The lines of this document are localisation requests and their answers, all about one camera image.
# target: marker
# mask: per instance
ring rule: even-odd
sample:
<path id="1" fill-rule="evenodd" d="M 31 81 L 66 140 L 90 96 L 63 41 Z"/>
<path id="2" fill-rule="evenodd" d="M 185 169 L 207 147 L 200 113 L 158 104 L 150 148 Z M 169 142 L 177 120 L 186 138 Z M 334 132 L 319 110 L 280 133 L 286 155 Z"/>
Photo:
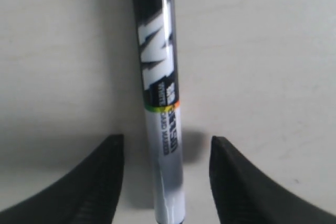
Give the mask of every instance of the marker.
<path id="1" fill-rule="evenodd" d="M 185 217 L 174 0 L 133 0 L 159 224 Z"/>

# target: black curved edge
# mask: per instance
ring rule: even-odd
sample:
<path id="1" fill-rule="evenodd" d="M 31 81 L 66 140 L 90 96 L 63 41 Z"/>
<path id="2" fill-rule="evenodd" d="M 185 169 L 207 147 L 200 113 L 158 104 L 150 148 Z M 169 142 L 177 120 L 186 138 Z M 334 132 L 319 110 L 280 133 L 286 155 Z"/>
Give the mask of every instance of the black curved edge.
<path id="1" fill-rule="evenodd" d="M 0 223 L 110 224 L 123 168 L 123 136 L 109 136 L 59 181 L 0 212 Z"/>
<path id="2" fill-rule="evenodd" d="M 209 175 L 222 224 L 336 223 L 267 177 L 224 137 L 212 138 Z"/>

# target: white surface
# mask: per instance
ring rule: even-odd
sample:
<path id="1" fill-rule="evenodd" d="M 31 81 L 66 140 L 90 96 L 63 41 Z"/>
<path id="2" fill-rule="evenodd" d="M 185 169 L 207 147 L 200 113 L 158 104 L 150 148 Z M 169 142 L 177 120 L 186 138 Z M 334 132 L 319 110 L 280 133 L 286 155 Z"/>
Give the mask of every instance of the white surface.
<path id="1" fill-rule="evenodd" d="M 185 223 L 218 223 L 213 134 L 336 214 L 335 0 L 176 0 L 176 14 Z M 122 132 L 114 223 L 154 223 L 131 0 L 0 0 L 0 19 L 0 209 Z"/>

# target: rainbow stripe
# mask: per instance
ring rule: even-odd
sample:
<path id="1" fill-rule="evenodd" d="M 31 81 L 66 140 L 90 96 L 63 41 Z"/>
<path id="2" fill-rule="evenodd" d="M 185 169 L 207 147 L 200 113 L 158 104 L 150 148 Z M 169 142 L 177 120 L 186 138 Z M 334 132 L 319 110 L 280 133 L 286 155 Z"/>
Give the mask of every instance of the rainbow stripe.
<path id="1" fill-rule="evenodd" d="M 147 104 L 145 104 L 145 109 L 154 112 L 154 113 L 162 113 L 162 112 L 168 112 L 169 110 L 176 109 L 180 106 L 180 101 L 177 101 L 175 104 L 165 106 L 165 107 L 152 107 Z"/>

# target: marker barrel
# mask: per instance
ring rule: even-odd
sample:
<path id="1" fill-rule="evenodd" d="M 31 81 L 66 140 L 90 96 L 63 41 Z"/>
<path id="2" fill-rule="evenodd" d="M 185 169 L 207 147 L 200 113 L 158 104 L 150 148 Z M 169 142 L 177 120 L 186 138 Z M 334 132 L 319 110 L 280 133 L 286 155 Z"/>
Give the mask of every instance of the marker barrel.
<path id="1" fill-rule="evenodd" d="M 174 0 L 133 0 L 159 224 L 185 217 Z"/>

